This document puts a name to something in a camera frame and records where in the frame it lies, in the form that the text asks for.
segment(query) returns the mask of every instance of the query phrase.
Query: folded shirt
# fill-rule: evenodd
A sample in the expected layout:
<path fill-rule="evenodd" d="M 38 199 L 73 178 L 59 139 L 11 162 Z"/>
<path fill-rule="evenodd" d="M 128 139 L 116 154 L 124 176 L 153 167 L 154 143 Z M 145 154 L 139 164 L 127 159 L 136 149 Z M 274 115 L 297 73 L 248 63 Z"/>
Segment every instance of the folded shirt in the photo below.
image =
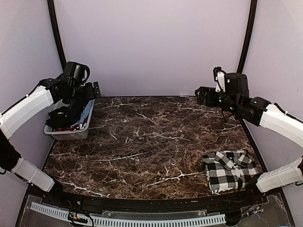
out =
<path fill-rule="evenodd" d="M 217 151 L 202 160 L 212 194 L 244 188 L 257 174 L 257 165 L 245 150 Z"/>

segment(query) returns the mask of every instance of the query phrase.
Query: blue cloth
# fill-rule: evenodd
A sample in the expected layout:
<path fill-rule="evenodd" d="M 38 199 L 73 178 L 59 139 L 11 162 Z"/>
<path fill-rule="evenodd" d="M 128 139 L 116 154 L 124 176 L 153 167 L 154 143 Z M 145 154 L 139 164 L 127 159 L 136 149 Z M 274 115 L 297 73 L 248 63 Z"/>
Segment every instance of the blue cloth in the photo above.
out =
<path fill-rule="evenodd" d="M 80 115 L 80 119 L 75 124 L 71 125 L 71 128 L 75 127 L 78 124 L 84 123 L 85 119 L 87 119 L 87 117 L 89 116 L 92 103 L 93 103 L 92 101 L 89 101 L 89 103 L 87 103 L 86 107 L 84 108 L 84 110 Z"/>

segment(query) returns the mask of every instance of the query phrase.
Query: white plastic basket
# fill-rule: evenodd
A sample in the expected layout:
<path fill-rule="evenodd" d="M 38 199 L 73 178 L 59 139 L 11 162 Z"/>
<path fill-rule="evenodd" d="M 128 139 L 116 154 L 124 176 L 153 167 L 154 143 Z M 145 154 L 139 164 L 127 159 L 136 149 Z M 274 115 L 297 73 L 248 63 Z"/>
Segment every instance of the white plastic basket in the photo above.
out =
<path fill-rule="evenodd" d="M 53 136 L 56 140 L 83 140 L 86 139 L 89 134 L 89 123 L 91 120 L 91 115 L 94 108 L 95 100 L 90 100 L 92 102 L 91 109 L 89 111 L 89 116 L 87 119 L 86 126 L 83 130 L 75 130 L 75 131 L 54 131 L 52 127 L 45 126 L 44 133 L 47 135 Z M 53 107 L 53 110 L 59 109 L 62 106 L 67 106 L 66 104 L 62 103 L 62 100 L 56 103 Z"/>

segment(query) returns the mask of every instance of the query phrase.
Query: white wall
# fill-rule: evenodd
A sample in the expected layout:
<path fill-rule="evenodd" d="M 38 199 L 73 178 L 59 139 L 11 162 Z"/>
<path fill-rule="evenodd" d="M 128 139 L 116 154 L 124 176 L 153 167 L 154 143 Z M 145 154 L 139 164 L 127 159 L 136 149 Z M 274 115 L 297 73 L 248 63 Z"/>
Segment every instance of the white wall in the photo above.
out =
<path fill-rule="evenodd" d="M 56 0 L 68 61 L 106 96 L 193 95 L 213 68 L 235 71 L 248 0 Z"/>
<path fill-rule="evenodd" d="M 250 96 L 260 96 L 303 119 L 303 2 L 260 0 L 244 69 Z M 302 148 L 275 132 L 249 125 L 269 170 L 300 156 Z M 303 226 L 303 187 L 284 188 L 296 226 Z"/>
<path fill-rule="evenodd" d="M 1 1 L 0 112 L 30 92 L 39 80 L 62 69 L 53 39 L 47 1 Z M 26 159 L 42 167 L 52 139 L 43 134 L 47 112 L 26 123 L 10 140 Z M 27 185 L 13 174 L 0 175 L 0 226 L 13 227 Z"/>

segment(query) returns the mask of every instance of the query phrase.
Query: white backdrop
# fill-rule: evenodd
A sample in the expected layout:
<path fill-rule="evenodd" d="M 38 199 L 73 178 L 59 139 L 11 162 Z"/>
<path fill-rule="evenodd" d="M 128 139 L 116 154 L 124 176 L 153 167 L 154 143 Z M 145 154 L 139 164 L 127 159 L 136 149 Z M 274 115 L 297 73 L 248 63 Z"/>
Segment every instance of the white backdrop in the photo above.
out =
<path fill-rule="evenodd" d="M 68 61 L 105 96 L 193 95 L 212 70 L 236 71 L 248 0 L 56 0 Z"/>

